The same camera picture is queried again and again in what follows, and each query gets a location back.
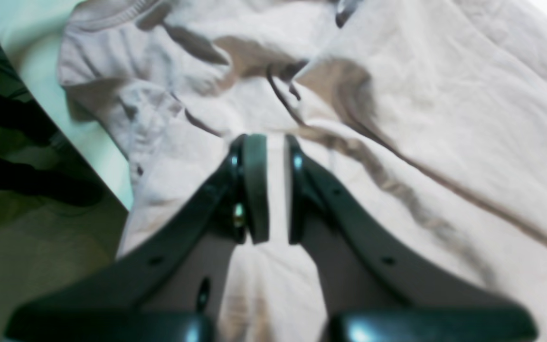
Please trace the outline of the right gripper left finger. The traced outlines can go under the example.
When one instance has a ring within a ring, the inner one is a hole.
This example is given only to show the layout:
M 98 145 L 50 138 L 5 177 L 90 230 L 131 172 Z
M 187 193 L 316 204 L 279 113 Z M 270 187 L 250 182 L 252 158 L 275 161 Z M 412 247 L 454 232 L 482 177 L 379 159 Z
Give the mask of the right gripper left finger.
M 158 232 L 82 281 L 22 305 L 7 342 L 212 342 L 231 255 L 269 240 L 267 147 L 237 137 Z

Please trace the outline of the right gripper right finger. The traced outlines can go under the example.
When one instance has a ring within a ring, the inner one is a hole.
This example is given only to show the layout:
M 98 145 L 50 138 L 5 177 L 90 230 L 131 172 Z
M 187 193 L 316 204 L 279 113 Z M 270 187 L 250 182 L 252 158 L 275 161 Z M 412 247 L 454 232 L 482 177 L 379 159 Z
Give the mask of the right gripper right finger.
M 284 141 L 289 242 L 316 264 L 322 342 L 533 342 L 518 303 L 452 275 L 399 241 L 298 140 Z

